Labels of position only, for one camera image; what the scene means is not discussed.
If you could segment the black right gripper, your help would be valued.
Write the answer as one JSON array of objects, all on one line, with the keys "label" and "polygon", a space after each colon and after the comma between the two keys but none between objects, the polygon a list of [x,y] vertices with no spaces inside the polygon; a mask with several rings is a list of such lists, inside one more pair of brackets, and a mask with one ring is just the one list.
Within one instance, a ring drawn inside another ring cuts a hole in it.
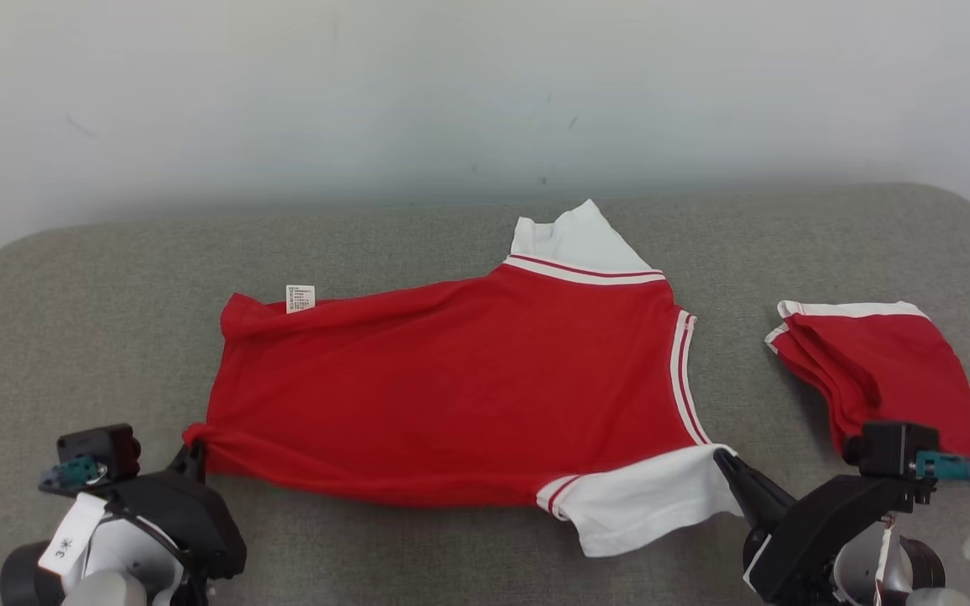
[{"label": "black right gripper", "polygon": [[713,460],[751,529],[765,532],[769,520],[780,520],[744,572],[765,602],[823,601],[840,549],[887,513],[914,507],[913,481],[836,476],[796,500],[726,449]]}]

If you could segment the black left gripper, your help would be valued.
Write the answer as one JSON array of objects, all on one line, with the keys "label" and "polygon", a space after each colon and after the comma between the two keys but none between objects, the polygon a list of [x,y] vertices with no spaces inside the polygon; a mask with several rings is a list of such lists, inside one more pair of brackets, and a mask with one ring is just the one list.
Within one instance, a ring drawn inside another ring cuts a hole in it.
[{"label": "black left gripper", "polygon": [[226,502],[204,483],[205,445],[192,444],[167,470],[116,482],[104,488],[104,498],[165,533],[186,571],[232,579],[245,571],[248,549]]}]

